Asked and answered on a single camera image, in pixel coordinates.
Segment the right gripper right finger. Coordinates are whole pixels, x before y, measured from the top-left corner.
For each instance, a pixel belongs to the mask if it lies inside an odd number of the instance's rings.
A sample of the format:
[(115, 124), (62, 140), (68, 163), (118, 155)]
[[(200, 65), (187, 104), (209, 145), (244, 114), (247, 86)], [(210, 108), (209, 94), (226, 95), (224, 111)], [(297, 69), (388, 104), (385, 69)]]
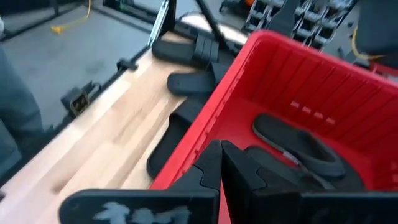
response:
[(325, 207), (309, 198), (319, 186), (259, 148), (222, 141), (224, 193), (232, 224), (325, 224)]

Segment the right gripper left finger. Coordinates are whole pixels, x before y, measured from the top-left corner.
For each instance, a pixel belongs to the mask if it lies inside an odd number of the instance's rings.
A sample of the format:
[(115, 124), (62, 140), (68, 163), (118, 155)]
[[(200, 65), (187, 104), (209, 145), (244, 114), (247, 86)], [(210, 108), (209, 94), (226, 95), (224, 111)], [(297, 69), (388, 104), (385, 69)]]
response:
[(189, 170), (169, 190), (209, 190), (220, 194), (223, 148), (221, 141), (209, 143)]

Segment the black wide-strap slide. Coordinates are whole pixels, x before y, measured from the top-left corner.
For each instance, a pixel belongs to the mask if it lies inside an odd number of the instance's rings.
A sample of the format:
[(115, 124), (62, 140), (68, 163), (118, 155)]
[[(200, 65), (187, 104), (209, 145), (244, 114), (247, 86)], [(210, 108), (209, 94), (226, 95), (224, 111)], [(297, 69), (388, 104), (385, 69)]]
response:
[(168, 90), (178, 96), (209, 95), (225, 76), (230, 65), (211, 62), (204, 71), (171, 73), (167, 79)]
[(152, 179), (155, 179), (162, 170), (209, 97), (209, 95), (188, 97), (169, 115), (169, 125), (147, 159), (146, 169)]

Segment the black thong-strap sandal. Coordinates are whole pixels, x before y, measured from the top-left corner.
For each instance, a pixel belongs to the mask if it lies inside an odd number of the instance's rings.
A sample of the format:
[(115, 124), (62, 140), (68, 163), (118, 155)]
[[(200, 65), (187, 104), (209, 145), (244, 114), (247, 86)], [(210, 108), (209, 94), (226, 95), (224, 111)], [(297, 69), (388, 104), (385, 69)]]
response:
[(294, 128), (269, 114), (258, 115), (252, 128), (259, 138), (305, 170), (332, 178), (346, 174), (337, 153), (309, 132)]
[[(256, 162), (260, 163), (261, 166), (265, 167), (272, 174), (278, 175), (291, 184), (296, 185), (302, 189), (313, 189), (313, 190), (324, 190), (323, 186), (316, 181), (313, 176), (305, 173), (301, 168), (297, 166), (292, 167), (282, 162), (272, 154), (268, 153), (265, 149), (257, 146), (249, 146), (245, 150), (245, 153), (253, 158)], [(344, 168), (346, 168), (346, 174), (342, 177), (326, 177), (320, 176), (322, 180), (325, 180), (335, 189), (347, 190), (347, 191), (361, 191), (365, 190), (366, 187), (363, 184), (362, 179), (357, 172), (343, 160)]]

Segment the black ribbed-strap slide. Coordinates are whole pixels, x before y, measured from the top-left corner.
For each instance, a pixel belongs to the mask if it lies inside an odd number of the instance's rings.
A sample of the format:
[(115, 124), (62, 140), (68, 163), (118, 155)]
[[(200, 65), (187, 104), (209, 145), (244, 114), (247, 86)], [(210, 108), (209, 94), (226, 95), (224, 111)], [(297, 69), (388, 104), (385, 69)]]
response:
[(191, 43), (156, 40), (152, 45), (152, 54), (171, 63), (205, 68), (212, 62), (218, 62), (219, 43), (200, 34)]

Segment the red plastic bin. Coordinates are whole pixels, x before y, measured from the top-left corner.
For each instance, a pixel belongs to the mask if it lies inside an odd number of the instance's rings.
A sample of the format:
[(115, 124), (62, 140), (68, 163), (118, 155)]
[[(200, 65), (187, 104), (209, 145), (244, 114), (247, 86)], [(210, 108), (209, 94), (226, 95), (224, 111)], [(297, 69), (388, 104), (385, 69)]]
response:
[(362, 192), (308, 192), (329, 224), (398, 224), (398, 85), (273, 32), (256, 32), (154, 181), (151, 209), (182, 208), (215, 224), (220, 194), (169, 190), (212, 141), (260, 145), (250, 125), (268, 112), (320, 138), (359, 174)]

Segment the red tube cart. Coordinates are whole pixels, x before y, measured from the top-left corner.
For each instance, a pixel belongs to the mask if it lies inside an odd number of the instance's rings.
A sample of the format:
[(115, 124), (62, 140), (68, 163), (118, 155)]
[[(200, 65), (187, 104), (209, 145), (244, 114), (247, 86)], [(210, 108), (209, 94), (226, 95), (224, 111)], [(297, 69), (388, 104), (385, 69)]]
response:
[(398, 68), (391, 68), (374, 61), (369, 63), (370, 71), (383, 77), (398, 77)]

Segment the person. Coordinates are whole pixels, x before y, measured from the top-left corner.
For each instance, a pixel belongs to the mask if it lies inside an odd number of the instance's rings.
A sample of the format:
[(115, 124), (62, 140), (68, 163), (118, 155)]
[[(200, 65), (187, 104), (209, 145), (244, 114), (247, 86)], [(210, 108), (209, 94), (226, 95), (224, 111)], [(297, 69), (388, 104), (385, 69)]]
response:
[(40, 145), (40, 108), (0, 44), (0, 179)]

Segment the black table edge bracket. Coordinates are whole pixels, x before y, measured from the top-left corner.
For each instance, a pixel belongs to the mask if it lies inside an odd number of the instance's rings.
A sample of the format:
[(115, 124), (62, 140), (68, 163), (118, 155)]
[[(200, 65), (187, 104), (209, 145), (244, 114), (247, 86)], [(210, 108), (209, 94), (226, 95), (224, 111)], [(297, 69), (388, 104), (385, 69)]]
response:
[(135, 71), (137, 69), (137, 65), (130, 61), (130, 60), (126, 60), (126, 59), (120, 59), (117, 64), (117, 69), (119, 72), (125, 71), (125, 70), (133, 70)]

